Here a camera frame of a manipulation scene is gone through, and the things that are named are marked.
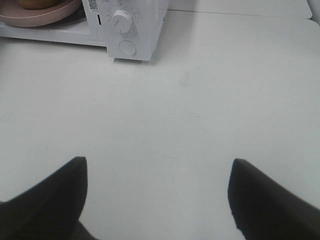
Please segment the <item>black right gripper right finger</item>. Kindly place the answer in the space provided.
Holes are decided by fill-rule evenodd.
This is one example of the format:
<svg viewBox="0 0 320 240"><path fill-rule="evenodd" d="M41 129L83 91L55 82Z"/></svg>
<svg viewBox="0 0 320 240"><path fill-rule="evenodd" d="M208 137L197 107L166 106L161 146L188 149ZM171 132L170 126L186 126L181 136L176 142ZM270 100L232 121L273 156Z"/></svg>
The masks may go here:
<svg viewBox="0 0 320 240"><path fill-rule="evenodd" d="M247 240L320 238L320 210L244 159L232 163L227 197L236 227Z"/></svg>

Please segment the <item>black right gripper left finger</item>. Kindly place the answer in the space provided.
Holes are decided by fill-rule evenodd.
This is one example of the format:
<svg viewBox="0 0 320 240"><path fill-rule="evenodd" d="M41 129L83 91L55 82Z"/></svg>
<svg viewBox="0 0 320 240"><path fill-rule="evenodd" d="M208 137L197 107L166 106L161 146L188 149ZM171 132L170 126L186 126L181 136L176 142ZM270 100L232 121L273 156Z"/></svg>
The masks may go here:
<svg viewBox="0 0 320 240"><path fill-rule="evenodd" d="M85 157L75 157L53 174L0 205L2 240L70 240L88 191Z"/></svg>

